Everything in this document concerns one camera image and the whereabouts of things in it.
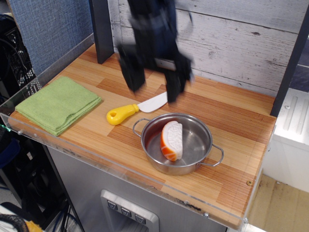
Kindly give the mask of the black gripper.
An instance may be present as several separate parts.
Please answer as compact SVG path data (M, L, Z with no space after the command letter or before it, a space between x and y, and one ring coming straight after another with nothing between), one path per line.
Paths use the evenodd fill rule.
M119 63L128 88L136 92L145 83L144 69L164 73L168 103L175 102L193 79L191 59L177 47L175 21L134 22L135 43L118 44Z

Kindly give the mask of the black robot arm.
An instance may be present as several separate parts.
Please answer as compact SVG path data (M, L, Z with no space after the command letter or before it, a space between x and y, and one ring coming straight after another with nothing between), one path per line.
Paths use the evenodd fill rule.
M167 99L175 102L193 77L191 60L176 44L176 7L172 0L130 0L135 43L119 44L119 63L133 92L145 83L144 70L164 73Z

